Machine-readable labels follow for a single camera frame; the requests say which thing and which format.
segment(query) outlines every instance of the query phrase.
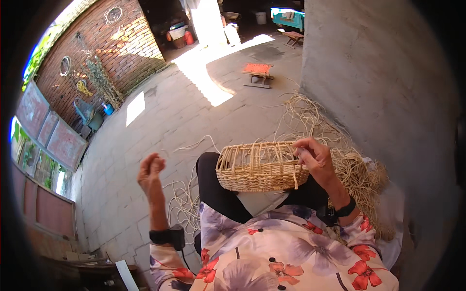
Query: wooden stool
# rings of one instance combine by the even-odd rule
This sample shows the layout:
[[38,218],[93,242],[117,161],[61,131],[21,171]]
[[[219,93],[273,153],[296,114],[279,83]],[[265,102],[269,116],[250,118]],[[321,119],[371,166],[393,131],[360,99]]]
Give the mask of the wooden stool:
[[296,49],[295,44],[297,44],[300,39],[304,39],[304,35],[299,34],[296,31],[283,32],[283,34],[290,38],[287,43],[284,43],[284,45],[292,49]]
[[[244,74],[251,75],[251,80],[248,84],[244,84],[244,86],[252,86],[252,87],[260,87],[260,88],[267,88],[270,89],[269,85],[265,84],[265,80],[267,78],[273,80],[274,78],[269,75],[268,71],[273,65],[268,64],[253,64],[247,63],[246,67],[241,71]],[[253,83],[253,77],[262,78],[262,84]]]

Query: woman's right hand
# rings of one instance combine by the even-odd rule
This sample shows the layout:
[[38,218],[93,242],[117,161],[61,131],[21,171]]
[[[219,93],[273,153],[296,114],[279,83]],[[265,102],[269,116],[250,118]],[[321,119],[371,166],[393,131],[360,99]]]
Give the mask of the woman's right hand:
[[328,146],[318,143],[313,137],[300,139],[293,143],[300,163],[306,164],[314,180],[324,189],[338,182],[333,169],[332,156]]

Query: yellow rope coil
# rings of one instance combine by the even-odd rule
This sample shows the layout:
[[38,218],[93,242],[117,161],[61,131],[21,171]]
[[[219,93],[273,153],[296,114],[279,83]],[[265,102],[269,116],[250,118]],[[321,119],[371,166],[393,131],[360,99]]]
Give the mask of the yellow rope coil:
[[92,96],[92,93],[89,92],[89,90],[86,88],[86,86],[84,85],[84,82],[83,81],[79,81],[77,84],[76,84],[76,87],[78,88],[79,91],[83,92],[84,94],[86,95],[89,95],[89,96]]

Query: brick wall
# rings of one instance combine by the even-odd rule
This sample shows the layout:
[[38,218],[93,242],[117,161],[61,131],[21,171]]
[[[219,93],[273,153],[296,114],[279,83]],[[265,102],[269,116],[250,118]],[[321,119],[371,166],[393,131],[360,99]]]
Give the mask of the brick wall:
[[[107,24],[105,12],[120,7],[119,20]],[[79,32],[84,45],[102,61],[116,88],[123,94],[141,80],[165,65],[146,18],[137,0],[99,0],[84,11],[57,40],[41,64],[36,83],[52,110],[76,131],[81,127],[73,101],[80,97],[87,103],[100,104],[100,95],[82,71],[80,64],[88,57],[85,48],[76,38]],[[71,72],[60,76],[62,57],[71,58]],[[76,90],[75,84],[85,79],[87,96]]]

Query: black pants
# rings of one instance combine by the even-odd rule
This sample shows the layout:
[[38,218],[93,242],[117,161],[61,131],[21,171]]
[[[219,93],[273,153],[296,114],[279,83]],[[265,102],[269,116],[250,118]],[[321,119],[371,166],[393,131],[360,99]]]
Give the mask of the black pants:
[[[236,222],[246,223],[253,216],[238,199],[237,192],[223,188],[217,179],[215,167],[219,156],[218,153],[206,152],[201,154],[196,162],[199,199],[218,213]],[[289,196],[277,208],[283,205],[304,205],[311,209],[318,209],[327,204],[328,198],[327,192],[317,184],[312,176],[309,176],[308,180],[299,186],[298,190],[291,190]],[[196,236],[194,246],[200,254],[200,234]]]

